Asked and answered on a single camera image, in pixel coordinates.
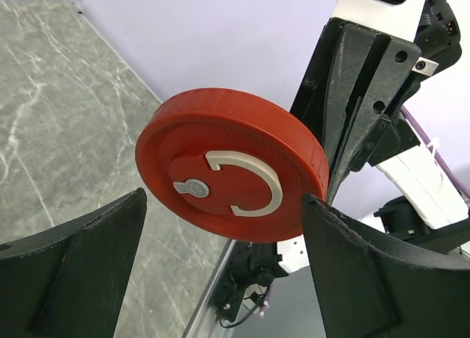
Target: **round red container lid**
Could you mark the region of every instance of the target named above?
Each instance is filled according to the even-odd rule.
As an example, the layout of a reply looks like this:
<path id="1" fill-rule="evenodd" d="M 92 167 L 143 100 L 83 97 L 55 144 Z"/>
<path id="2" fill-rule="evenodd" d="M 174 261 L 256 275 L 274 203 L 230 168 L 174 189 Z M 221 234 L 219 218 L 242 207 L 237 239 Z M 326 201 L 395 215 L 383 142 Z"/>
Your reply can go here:
<path id="1" fill-rule="evenodd" d="M 205 88 L 166 101 L 136 145 L 148 189 L 214 234 L 277 242 L 302 234 L 300 198 L 325 199 L 328 162 L 293 115 L 248 93 Z"/>

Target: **marble floor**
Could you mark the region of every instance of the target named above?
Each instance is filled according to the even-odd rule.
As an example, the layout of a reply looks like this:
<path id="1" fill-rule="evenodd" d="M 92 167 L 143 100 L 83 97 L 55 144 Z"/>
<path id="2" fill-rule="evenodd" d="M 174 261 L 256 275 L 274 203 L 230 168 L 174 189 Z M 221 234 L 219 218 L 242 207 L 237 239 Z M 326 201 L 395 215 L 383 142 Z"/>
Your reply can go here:
<path id="1" fill-rule="evenodd" d="M 142 187 L 134 144 L 159 104 L 71 4 L 0 2 L 0 243 Z M 225 242 L 149 195 L 115 336 L 180 337 Z"/>

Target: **purple cable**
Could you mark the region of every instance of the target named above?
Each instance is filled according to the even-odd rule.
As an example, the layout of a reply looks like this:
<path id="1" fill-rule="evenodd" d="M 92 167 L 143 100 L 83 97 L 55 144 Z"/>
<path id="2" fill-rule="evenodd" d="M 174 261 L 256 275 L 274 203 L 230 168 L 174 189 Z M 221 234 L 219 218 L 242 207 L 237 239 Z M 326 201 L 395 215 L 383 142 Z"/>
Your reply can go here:
<path id="1" fill-rule="evenodd" d="M 431 143 L 431 139 L 429 138 L 429 136 L 427 136 L 426 132 L 423 130 L 421 125 L 419 125 L 418 121 L 416 121 L 416 119 L 412 116 L 412 114 L 409 112 L 409 110 L 406 109 L 405 107 L 402 107 L 402 113 L 403 113 L 403 116 L 405 117 L 405 119 L 408 120 L 410 125 L 415 129 L 416 133 L 423 140 L 424 144 L 429 145 Z M 442 170 L 445 172 L 445 174 L 447 175 L 449 180 L 454 184 L 455 188 L 460 190 L 462 192 L 462 194 L 465 195 L 465 197 L 470 199 L 469 189 L 450 170 L 449 166 L 444 161 L 444 159 L 442 158 L 442 156 L 439 154 L 438 151 L 435 151 L 435 160 L 439 164 L 439 166 L 442 168 Z"/>

